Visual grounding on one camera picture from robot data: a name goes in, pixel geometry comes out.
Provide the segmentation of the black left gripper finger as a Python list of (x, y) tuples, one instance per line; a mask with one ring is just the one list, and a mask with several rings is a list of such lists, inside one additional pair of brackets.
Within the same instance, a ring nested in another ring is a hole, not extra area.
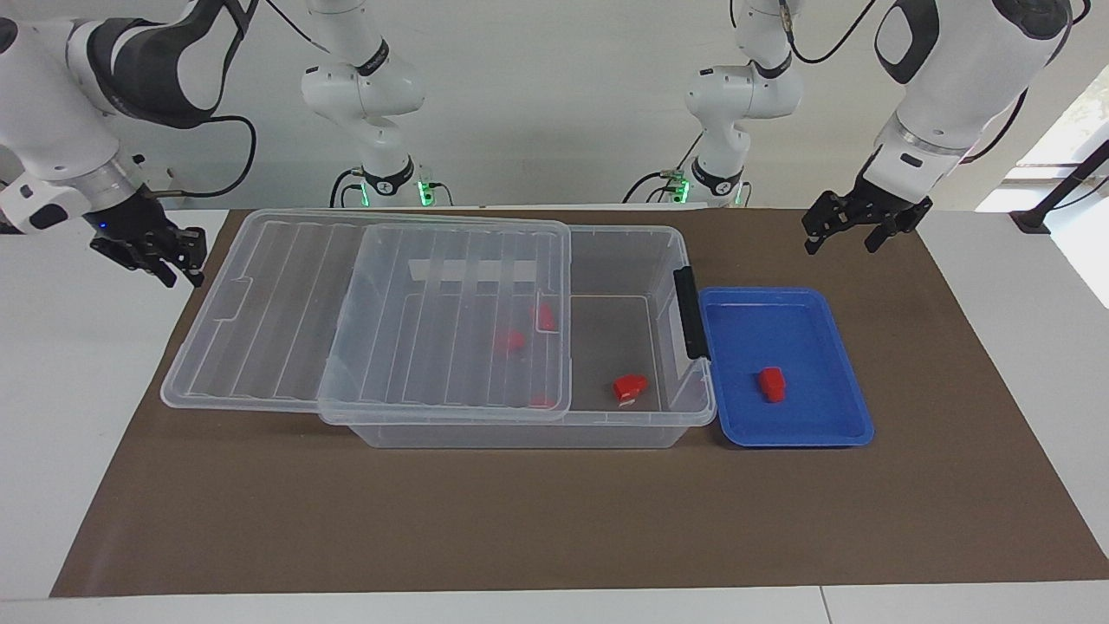
[(807, 233), (807, 241), (804, 242), (807, 254), (816, 254), (825, 241), (845, 229), (844, 206), (840, 195), (820, 195), (801, 217), (801, 225)]
[(876, 253), (888, 238), (915, 231), (918, 222), (919, 215), (916, 212), (899, 212), (884, 218), (866, 237), (866, 249), (871, 254)]

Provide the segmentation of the clear ribbed box lid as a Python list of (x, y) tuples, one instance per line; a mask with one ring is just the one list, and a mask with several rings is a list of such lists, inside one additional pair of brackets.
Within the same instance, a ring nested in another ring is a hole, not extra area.
[[(161, 398), (336, 426), (554, 424), (572, 393), (571, 249), (554, 219), (253, 212)], [(539, 301), (558, 333), (535, 333)], [(523, 351), (494, 352), (503, 328)], [(558, 405), (530, 408), (535, 395)]]

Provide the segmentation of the blue plastic tray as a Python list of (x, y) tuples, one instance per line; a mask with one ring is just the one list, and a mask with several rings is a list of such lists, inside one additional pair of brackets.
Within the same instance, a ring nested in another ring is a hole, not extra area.
[[(698, 293), (718, 423), (747, 449), (851, 449), (874, 424), (827, 299), (807, 288), (715, 287)], [(757, 375), (780, 367), (787, 398), (772, 405)]]

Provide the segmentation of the black box latch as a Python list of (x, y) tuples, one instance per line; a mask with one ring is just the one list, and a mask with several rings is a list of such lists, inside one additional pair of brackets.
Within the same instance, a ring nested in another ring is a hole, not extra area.
[(678, 317), (683, 333), (683, 344), (690, 360), (710, 359), (704, 318), (698, 300), (696, 276), (692, 266), (685, 265), (673, 272), (676, 287)]

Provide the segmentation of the clear plastic storage box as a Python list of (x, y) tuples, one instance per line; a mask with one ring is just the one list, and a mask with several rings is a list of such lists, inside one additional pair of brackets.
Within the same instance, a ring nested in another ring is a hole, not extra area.
[[(668, 449), (716, 415), (708, 359), (683, 344), (673, 272), (683, 237), (657, 225), (568, 225), (571, 403), (545, 426), (344, 426), (376, 449)], [(619, 406), (611, 383), (643, 374)]]

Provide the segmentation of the black stand foot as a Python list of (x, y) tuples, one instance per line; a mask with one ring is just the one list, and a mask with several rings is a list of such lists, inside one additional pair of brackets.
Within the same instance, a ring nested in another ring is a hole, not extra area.
[(1103, 139), (1069, 174), (1058, 182), (1031, 209), (1008, 214), (1018, 231), (1032, 236), (1048, 236), (1046, 219), (1054, 211), (1069, 208), (1109, 188), (1109, 139)]

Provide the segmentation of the brown table mat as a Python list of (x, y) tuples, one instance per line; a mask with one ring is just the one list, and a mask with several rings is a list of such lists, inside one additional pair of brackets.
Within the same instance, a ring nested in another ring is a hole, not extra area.
[(385, 451), (314, 415), (174, 410), (157, 388), (54, 597), (1109, 580), (1109, 557), (920, 236), (815, 257), (788, 209), (560, 212), (681, 231), (702, 287), (827, 297), (871, 444)]

